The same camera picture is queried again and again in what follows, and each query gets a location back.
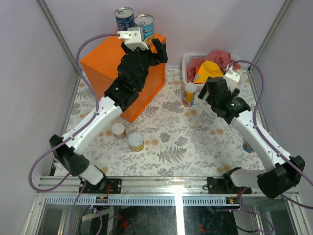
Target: floral pattern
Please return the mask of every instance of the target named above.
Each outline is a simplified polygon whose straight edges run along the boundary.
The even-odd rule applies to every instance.
[[[168,70],[166,84],[133,124],[121,117],[111,122],[123,123],[127,134],[142,133],[142,151],[133,152],[127,138],[115,138],[109,125],[89,144],[84,156],[109,176],[221,176],[237,166],[262,169],[258,156],[243,150],[239,133],[205,101],[196,96],[192,107],[183,106],[182,84],[181,71]],[[255,99],[245,73],[238,88],[240,97],[253,108]],[[94,106],[91,92],[81,81],[67,129],[76,126]],[[55,175],[66,173],[57,163]]]

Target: gray wall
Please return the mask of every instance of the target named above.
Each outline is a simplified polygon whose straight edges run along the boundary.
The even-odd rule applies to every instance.
[[[292,155],[306,161],[313,178],[313,1],[294,1],[259,65],[264,73],[263,104],[274,137]],[[302,178],[303,202],[313,206],[313,187]],[[313,227],[313,212],[306,210]]]
[[[224,49],[252,60],[284,0],[46,0],[68,46],[76,54],[91,36],[117,30],[114,11],[130,6],[135,16],[155,18],[167,36],[169,67],[180,67],[187,52]],[[98,43],[91,43],[82,55]]]
[[[17,235],[35,195],[29,169],[60,130],[75,72],[36,1],[2,1],[0,32],[0,233]]]

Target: white bottle cap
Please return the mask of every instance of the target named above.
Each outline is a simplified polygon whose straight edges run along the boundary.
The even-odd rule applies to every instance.
[[[185,85],[185,91],[187,91],[188,93],[194,93],[197,91],[197,85],[192,82],[188,82]]]
[[[115,135],[120,135],[125,131],[125,126],[122,123],[115,123],[112,125],[112,132]]]
[[[138,132],[133,132],[128,136],[128,143],[130,146],[139,147],[143,143],[143,136]]]

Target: robotic arm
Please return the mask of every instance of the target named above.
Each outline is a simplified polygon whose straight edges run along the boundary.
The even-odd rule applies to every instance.
[[[228,189],[236,187],[259,188],[267,197],[275,198],[300,182],[301,175],[275,151],[259,135],[252,121],[253,113],[248,104],[238,94],[240,90],[231,92],[222,77],[209,78],[199,94],[203,99],[208,91],[206,102],[211,105],[218,117],[224,118],[227,124],[236,129],[261,159],[265,170],[246,170],[237,167],[224,174],[224,184]],[[270,143],[276,146],[284,156],[303,171],[305,162],[300,157],[292,157],[257,123]]]
[[[107,177],[82,154],[92,139],[114,118],[122,114],[139,97],[149,72],[150,66],[167,62],[166,44],[159,39],[153,39],[157,53],[152,53],[142,42],[140,31],[121,31],[119,38],[125,40],[122,48],[125,55],[117,67],[118,77],[105,91],[99,101],[99,111],[96,118],[69,142],[54,151],[55,158],[69,171],[72,176],[86,179],[94,188],[101,192],[107,184]],[[96,112],[91,111],[76,127],[63,136],[54,135],[50,138],[51,147],[57,146],[63,140],[72,137],[73,133],[83,127]]]

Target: red cloth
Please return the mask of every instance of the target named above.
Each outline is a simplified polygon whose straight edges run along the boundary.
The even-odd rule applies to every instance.
[[[189,66],[187,68],[188,82],[192,82],[194,80],[196,75],[196,67],[200,67],[206,60],[216,63],[221,68],[222,72],[225,72],[227,65],[229,65],[231,62],[234,62],[234,60],[232,60],[230,57],[230,53],[223,50],[214,50],[204,58],[192,59],[190,60]],[[241,65],[236,63],[233,65],[233,68],[234,70],[238,70],[241,68]]]

